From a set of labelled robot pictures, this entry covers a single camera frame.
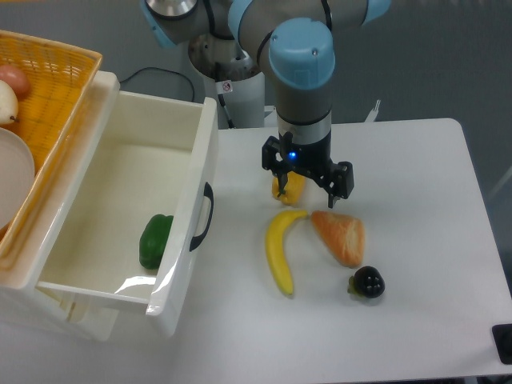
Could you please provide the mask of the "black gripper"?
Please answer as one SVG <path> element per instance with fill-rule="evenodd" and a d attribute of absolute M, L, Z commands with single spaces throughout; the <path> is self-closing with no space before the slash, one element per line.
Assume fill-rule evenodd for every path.
<path fill-rule="evenodd" d="M 328 207 L 337 199 L 347 199 L 354 188 L 351 162 L 333 162 L 330 158 L 331 134 L 316 143 L 297 144 L 290 132 L 278 138 L 268 137 L 262 146 L 262 168 L 278 180 L 278 196 L 286 193 L 288 173 L 295 172 L 313 180 L 328 193 Z"/>

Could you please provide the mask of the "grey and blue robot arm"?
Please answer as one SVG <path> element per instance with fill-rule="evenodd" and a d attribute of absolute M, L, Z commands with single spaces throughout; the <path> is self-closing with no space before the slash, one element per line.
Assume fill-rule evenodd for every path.
<path fill-rule="evenodd" d="M 284 191 L 293 171 L 328 195 L 328 206 L 354 188 L 350 162 L 330 158 L 333 33 L 384 15 L 388 1 L 142 1 L 162 46 L 209 34 L 232 42 L 268 78 L 275 94 L 278 136 L 262 147 L 262 168 Z"/>

